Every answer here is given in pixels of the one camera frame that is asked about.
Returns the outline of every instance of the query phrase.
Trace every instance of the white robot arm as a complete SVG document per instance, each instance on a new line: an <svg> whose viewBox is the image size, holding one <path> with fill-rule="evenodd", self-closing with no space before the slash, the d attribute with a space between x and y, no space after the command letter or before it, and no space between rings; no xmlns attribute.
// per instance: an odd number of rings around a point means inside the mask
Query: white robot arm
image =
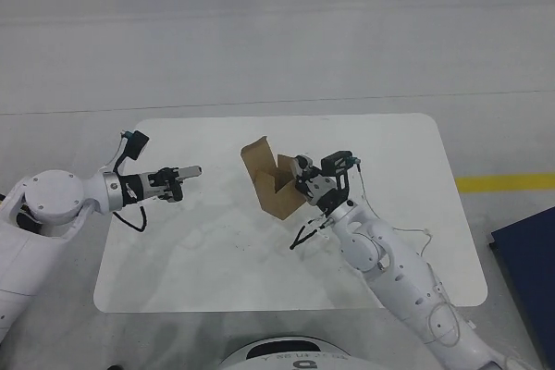
<svg viewBox="0 0 555 370"><path fill-rule="evenodd" d="M349 199L347 171L356 165L360 170L359 164L351 152L324 158L322 169L302 155L292 162L296 189L326 215L324 227L331 226L339 238L345 260L363 273L382 304L419 337L445 368L530 370L488 347L450 303L431 265L405 244L389 224ZM352 223L360 226L350 230ZM387 266L383 266L385 256Z"/></svg>
<svg viewBox="0 0 555 370"><path fill-rule="evenodd" d="M148 141L139 131L122 135L128 141L114 172L99 171L90 179L80 179L66 171L45 171L22 179L0 204L0 342L90 214L104 215L155 196L178 202L183 197L182 181L202 174L198 166L191 166L119 175L123 159L137 159ZM43 224L44 233L66 224L68 230L61 236L48 236L21 228L17 215L23 206Z"/></svg>

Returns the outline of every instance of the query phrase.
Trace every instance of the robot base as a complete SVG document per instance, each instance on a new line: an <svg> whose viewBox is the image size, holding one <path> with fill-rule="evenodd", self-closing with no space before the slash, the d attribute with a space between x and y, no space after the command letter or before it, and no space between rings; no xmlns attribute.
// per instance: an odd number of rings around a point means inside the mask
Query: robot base
<svg viewBox="0 0 555 370"><path fill-rule="evenodd" d="M344 350L308 337L259 340L232 353L218 370L384 370L376 364L350 357Z"/></svg>

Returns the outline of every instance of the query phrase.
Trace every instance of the white table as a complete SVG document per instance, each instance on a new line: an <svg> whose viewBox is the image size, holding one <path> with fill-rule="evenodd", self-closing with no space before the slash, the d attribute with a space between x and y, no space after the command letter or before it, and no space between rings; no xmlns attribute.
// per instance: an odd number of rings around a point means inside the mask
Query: white table
<svg viewBox="0 0 555 370"><path fill-rule="evenodd" d="M286 221L259 207L241 148L260 137L274 154L320 158L351 150L362 159L368 198L398 228L429 228L425 259L458 306L487 297L487 285L434 120L425 115L149 119L150 142L124 173L199 165L180 203L144 202L142 234L113 218L94 303L107 313L319 310L378 307L339 255L328 230L295 251L305 204ZM362 200L351 171L351 196ZM137 206L122 215L140 224ZM402 233L416 251L426 236Z"/></svg>

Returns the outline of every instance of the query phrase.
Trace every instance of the cardboard box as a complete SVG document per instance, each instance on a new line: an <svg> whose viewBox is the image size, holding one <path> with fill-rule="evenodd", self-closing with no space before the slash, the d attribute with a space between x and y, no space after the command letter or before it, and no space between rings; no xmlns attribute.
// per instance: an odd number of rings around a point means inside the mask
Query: cardboard box
<svg viewBox="0 0 555 370"><path fill-rule="evenodd" d="M240 157L249 171L261 209L285 220L304 204L304 197L294 188L290 170L293 158L278 154L276 164L266 136L242 148Z"/></svg>

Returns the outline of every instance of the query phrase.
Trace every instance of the gray floor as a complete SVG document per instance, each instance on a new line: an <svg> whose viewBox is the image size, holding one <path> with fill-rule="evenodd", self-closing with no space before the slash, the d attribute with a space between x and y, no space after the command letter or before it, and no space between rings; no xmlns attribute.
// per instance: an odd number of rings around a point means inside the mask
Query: gray floor
<svg viewBox="0 0 555 370"><path fill-rule="evenodd" d="M436 120L455 176L555 171L555 1L0 0L2 192L49 168L91 175L146 118L408 112ZM462 201L489 290L462 311L540 366L487 243L555 191ZM109 220L91 218L0 368L214 369L250 341L303 333L391 369L439 369L385 311L102 314Z"/></svg>

